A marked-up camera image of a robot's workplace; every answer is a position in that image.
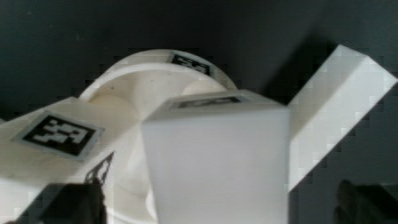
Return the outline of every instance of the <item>black and white square marker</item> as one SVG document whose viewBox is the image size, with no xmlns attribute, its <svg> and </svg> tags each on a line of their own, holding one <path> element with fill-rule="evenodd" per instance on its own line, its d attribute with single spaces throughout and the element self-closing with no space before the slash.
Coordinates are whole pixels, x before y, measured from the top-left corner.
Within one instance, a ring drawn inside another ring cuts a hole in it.
<svg viewBox="0 0 398 224">
<path fill-rule="evenodd" d="M 201 99 L 201 100 L 190 100 L 190 101 L 180 102 L 176 108 L 205 107 L 205 106 L 240 103 L 244 101 L 247 101 L 247 100 L 237 96 L 210 98 L 210 99 Z"/>
<path fill-rule="evenodd" d="M 73 159 L 84 159 L 103 129 L 45 112 L 14 141 Z"/>
<path fill-rule="evenodd" d="M 199 71 L 205 75 L 212 76 L 212 66 L 178 53 L 173 54 L 171 63 L 176 65 L 181 65 L 187 68 L 192 68 L 196 71 Z"/>
<path fill-rule="evenodd" d="M 114 158 L 114 152 L 110 153 L 110 155 L 107 156 L 107 158 L 103 159 L 103 161 L 98 163 L 96 167 L 89 171 L 89 173 L 85 175 L 85 181 L 84 181 L 85 183 L 94 183 L 94 180 L 98 179 L 100 184 L 103 186 L 107 176 L 109 176 L 109 168 L 110 168 L 110 164 L 112 164 L 112 158 Z"/>
</svg>

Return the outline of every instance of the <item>white foam block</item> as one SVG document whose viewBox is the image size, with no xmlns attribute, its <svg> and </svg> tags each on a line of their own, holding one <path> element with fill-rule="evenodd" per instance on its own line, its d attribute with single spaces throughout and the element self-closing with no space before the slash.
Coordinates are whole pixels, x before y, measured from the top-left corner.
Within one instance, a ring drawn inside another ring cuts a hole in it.
<svg viewBox="0 0 398 224">
<path fill-rule="evenodd" d="M 290 190 L 395 83 L 372 58 L 340 45 L 290 103 Z"/>
<path fill-rule="evenodd" d="M 171 100 L 142 123 L 162 224 L 288 223 L 290 110 L 249 91 Z"/>
</svg>

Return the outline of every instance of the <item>black wall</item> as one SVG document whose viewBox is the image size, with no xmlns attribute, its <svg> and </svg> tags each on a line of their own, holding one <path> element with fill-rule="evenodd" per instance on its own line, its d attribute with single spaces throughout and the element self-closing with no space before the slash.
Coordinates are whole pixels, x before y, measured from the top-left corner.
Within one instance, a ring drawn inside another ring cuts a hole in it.
<svg viewBox="0 0 398 224">
<path fill-rule="evenodd" d="M 0 117 L 78 96 L 132 53 L 190 51 L 288 103 L 338 46 L 398 75 L 395 0 L 0 1 Z M 341 179 L 398 182 L 398 90 L 292 192 L 292 223 L 332 223 Z"/>
</svg>

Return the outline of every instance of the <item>white rectangular box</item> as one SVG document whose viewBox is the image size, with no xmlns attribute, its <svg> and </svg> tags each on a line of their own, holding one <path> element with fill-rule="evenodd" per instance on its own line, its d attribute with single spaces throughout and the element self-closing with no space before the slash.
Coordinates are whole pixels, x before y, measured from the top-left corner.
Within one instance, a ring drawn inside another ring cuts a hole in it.
<svg viewBox="0 0 398 224">
<path fill-rule="evenodd" d="M 290 102 L 290 190 L 395 84 L 370 56 L 340 45 Z"/>
<path fill-rule="evenodd" d="M 142 124 L 162 224 L 288 223 L 290 110 L 249 91 L 174 98 Z"/>
</svg>

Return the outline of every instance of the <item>white plastic part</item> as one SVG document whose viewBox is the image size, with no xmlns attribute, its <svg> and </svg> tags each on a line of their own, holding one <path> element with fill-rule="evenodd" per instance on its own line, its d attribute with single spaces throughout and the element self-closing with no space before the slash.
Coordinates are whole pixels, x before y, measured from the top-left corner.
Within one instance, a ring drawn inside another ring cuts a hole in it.
<svg viewBox="0 0 398 224">
<path fill-rule="evenodd" d="M 210 76 L 171 63 L 176 54 L 210 66 Z M 203 58 L 181 51 L 151 50 L 133 54 L 116 63 L 82 93 L 80 99 L 89 104 L 107 106 L 117 98 L 135 111 L 139 122 L 132 125 L 139 127 L 171 97 L 224 92 L 228 89 L 237 89 L 233 82 Z M 132 158 L 123 170 L 117 171 L 117 179 L 105 192 L 107 208 L 117 223 L 153 224 L 157 211 L 141 132 L 132 137 L 137 139 L 130 146 Z"/>
<path fill-rule="evenodd" d="M 11 139 L 34 122 L 45 111 L 105 128 L 101 139 L 84 161 L 43 152 Z M 114 152 L 107 185 L 112 185 L 117 172 L 132 154 L 135 144 L 135 115 L 117 98 L 112 105 L 87 104 L 77 98 L 34 111 L 0 125 L 0 223 L 16 220 L 32 200 L 50 183 L 82 183 L 85 174 Z"/>
<path fill-rule="evenodd" d="M 372 58 L 340 45 L 290 103 L 290 190 L 395 83 Z"/>
<path fill-rule="evenodd" d="M 249 91 L 167 101 L 142 124 L 162 224 L 288 223 L 288 133 L 288 107 Z"/>
<path fill-rule="evenodd" d="M 212 77 L 169 63 L 176 53 L 212 67 Z M 112 152 L 103 186 L 109 223 L 157 223 L 146 205 L 151 186 L 141 122 L 171 97 L 224 92 L 228 88 L 235 88 L 231 80 L 206 60 L 185 52 L 153 50 L 117 62 L 80 99 L 66 99 L 0 125 L 0 223 L 16 220 L 48 183 L 84 182 L 89 170 Z M 105 129 L 84 162 L 11 141 L 45 110 Z"/>
</svg>

